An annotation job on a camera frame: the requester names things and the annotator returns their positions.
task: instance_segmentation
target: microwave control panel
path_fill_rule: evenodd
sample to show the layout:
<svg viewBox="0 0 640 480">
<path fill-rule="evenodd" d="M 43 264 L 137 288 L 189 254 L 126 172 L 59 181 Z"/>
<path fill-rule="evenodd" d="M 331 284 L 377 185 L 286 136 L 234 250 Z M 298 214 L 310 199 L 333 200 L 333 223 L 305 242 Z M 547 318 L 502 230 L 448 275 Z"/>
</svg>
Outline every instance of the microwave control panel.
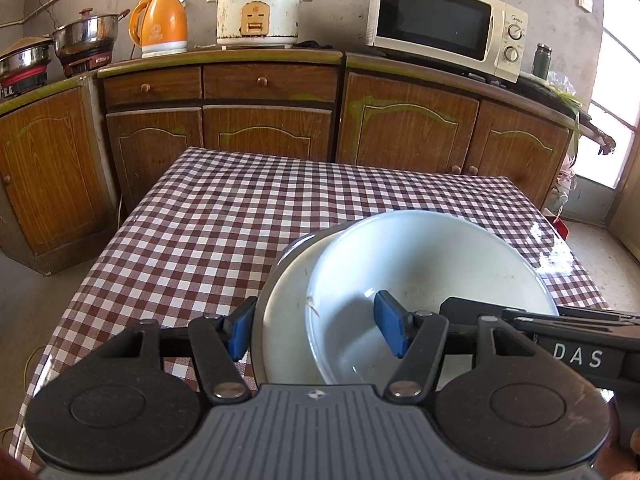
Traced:
<svg viewBox="0 0 640 480">
<path fill-rule="evenodd" d="M 506 4 L 502 43 L 495 64 L 495 75 L 515 81 L 520 74 L 526 35 L 527 13 Z"/>
</svg>

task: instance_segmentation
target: gray ribbed panel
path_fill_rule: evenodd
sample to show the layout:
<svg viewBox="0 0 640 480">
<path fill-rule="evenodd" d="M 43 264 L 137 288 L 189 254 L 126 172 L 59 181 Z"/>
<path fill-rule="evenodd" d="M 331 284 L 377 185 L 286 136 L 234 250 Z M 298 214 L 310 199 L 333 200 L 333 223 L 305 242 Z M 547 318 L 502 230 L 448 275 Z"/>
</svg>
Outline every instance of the gray ribbed panel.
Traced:
<svg viewBox="0 0 640 480">
<path fill-rule="evenodd" d="M 588 466 L 538 476 L 490 471 L 440 441 L 418 408 L 380 400 L 371 386 L 267 384 L 255 399 L 209 413 L 173 456 L 100 480 L 596 480 Z M 44 470 L 41 478 L 84 474 Z"/>
</svg>

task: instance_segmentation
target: concrete floor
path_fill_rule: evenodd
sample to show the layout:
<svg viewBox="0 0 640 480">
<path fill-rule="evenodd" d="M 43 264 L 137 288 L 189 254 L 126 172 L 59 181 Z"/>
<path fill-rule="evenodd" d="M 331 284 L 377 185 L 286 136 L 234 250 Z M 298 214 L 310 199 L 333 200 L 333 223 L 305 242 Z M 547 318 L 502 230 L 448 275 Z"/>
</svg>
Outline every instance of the concrete floor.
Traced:
<svg viewBox="0 0 640 480">
<path fill-rule="evenodd" d="M 568 243 L 612 308 L 640 312 L 640 265 L 606 231 L 568 222 Z M 44 277 L 0 252 L 0 429 L 11 426 L 24 398 L 24 365 L 44 345 L 92 262 Z M 40 359 L 37 352 L 28 380 Z M 2 444 L 8 447 L 9 436 Z"/>
</svg>

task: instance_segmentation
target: silver screw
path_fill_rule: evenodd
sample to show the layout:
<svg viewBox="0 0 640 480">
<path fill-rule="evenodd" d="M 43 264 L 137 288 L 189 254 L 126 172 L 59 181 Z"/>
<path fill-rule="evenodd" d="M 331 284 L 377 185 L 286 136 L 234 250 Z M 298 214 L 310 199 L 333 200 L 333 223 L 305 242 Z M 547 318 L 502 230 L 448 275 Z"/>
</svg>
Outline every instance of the silver screw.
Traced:
<svg viewBox="0 0 640 480">
<path fill-rule="evenodd" d="M 420 394 L 422 387 L 414 381 L 396 381 L 389 385 L 389 391 L 394 397 L 415 397 Z"/>
<path fill-rule="evenodd" d="M 220 383 L 213 388 L 213 393 L 220 399 L 237 399 L 242 397 L 245 391 L 246 388 L 240 383 Z"/>
</svg>

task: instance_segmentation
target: kettle handle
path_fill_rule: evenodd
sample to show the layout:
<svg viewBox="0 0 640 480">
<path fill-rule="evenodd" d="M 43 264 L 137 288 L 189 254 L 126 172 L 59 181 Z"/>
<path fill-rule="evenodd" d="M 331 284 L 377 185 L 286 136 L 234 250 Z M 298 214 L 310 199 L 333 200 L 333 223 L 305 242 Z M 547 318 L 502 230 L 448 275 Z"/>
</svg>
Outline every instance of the kettle handle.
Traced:
<svg viewBox="0 0 640 480">
<path fill-rule="evenodd" d="M 129 37 L 131 38 L 131 41 L 140 48 L 142 48 L 142 45 L 140 44 L 140 35 L 138 34 L 138 17 L 140 12 L 147 8 L 148 4 L 149 0 L 140 0 L 140 3 L 136 5 L 135 9 L 133 9 L 131 17 L 129 18 Z"/>
</svg>

